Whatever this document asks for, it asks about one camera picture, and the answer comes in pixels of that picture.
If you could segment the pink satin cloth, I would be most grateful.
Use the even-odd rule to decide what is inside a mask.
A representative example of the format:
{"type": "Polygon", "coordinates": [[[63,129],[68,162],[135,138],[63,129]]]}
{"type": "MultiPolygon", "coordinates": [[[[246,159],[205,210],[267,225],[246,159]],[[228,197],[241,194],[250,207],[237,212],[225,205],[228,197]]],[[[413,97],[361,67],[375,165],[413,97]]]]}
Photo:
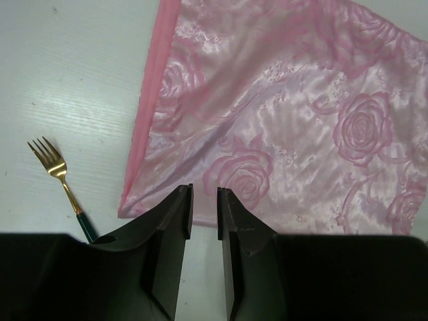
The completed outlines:
{"type": "Polygon", "coordinates": [[[280,233],[410,234],[427,193],[427,42],[352,1],[161,1],[118,215],[192,184],[280,233]]]}

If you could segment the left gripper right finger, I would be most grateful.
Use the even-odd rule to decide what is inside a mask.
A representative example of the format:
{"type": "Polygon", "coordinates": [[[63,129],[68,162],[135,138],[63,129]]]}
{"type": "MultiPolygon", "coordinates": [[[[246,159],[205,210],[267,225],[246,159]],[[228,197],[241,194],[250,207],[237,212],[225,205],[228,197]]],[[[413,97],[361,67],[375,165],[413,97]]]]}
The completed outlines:
{"type": "Polygon", "coordinates": [[[426,320],[414,237],[279,234],[217,191],[228,320],[426,320]]]}

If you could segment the gold fork green handle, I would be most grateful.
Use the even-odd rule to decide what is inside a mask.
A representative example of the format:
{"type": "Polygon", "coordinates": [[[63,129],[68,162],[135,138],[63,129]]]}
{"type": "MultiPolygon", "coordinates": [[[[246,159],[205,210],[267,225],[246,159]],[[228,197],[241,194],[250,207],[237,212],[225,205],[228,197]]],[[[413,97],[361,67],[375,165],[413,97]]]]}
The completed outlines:
{"type": "Polygon", "coordinates": [[[57,148],[46,138],[37,138],[31,142],[27,142],[28,147],[31,149],[36,158],[40,161],[46,172],[53,178],[60,181],[64,191],[69,199],[76,219],[86,237],[88,243],[94,243],[98,239],[98,233],[92,225],[86,212],[83,210],[78,200],[72,193],[69,185],[66,182],[66,175],[68,167],[63,156],[57,148]]]}

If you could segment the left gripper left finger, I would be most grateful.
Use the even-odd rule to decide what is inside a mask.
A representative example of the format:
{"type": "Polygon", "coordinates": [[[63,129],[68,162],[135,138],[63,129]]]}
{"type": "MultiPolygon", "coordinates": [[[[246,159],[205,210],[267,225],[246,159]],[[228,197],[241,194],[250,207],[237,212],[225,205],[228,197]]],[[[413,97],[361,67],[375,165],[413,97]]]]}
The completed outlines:
{"type": "Polygon", "coordinates": [[[1,235],[2,320],[173,320],[193,188],[94,243],[67,234],[1,235]]]}

